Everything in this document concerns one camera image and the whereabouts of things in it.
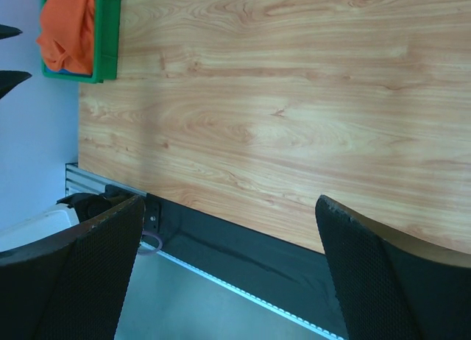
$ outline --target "wood grain tabletop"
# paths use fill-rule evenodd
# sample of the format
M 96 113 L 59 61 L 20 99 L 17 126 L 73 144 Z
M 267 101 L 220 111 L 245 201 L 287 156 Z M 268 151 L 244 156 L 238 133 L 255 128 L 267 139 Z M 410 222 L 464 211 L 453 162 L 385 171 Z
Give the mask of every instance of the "wood grain tabletop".
M 122 0 L 79 167 L 322 252 L 326 194 L 471 253 L 471 0 Z

